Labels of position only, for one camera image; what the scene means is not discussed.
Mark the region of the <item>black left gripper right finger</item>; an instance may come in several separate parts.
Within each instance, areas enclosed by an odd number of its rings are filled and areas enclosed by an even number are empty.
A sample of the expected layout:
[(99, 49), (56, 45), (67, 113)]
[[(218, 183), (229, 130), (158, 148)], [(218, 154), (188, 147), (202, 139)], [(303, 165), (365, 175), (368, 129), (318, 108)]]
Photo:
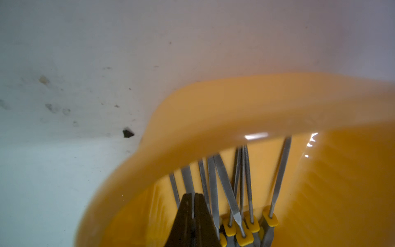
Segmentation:
[(220, 247), (219, 237), (203, 194), (195, 193), (193, 199), (194, 247)]

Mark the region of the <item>yellow plastic storage tray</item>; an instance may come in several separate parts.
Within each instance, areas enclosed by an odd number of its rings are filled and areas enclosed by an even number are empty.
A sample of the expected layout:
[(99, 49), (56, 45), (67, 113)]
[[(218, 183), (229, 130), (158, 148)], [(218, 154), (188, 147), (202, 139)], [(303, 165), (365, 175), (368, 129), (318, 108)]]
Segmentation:
[[(203, 194), (203, 160), (219, 153), (232, 186), (236, 148), (247, 145), (253, 211), (269, 208), (283, 143), (290, 154), (274, 214), (272, 247), (392, 247), (395, 244), (395, 82), (333, 74), (263, 75), (199, 82), (154, 112), (137, 151), (107, 178), (77, 231), (77, 247), (164, 247), (178, 212), (181, 169)], [(237, 205), (249, 206), (243, 170)], [(220, 244), (229, 205), (217, 168)]]

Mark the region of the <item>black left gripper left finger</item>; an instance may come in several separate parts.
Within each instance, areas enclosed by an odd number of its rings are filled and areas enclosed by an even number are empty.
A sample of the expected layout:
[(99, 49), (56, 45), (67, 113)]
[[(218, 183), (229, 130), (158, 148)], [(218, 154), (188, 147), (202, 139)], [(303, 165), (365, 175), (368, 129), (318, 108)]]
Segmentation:
[(184, 194), (164, 247), (191, 247), (192, 194)]

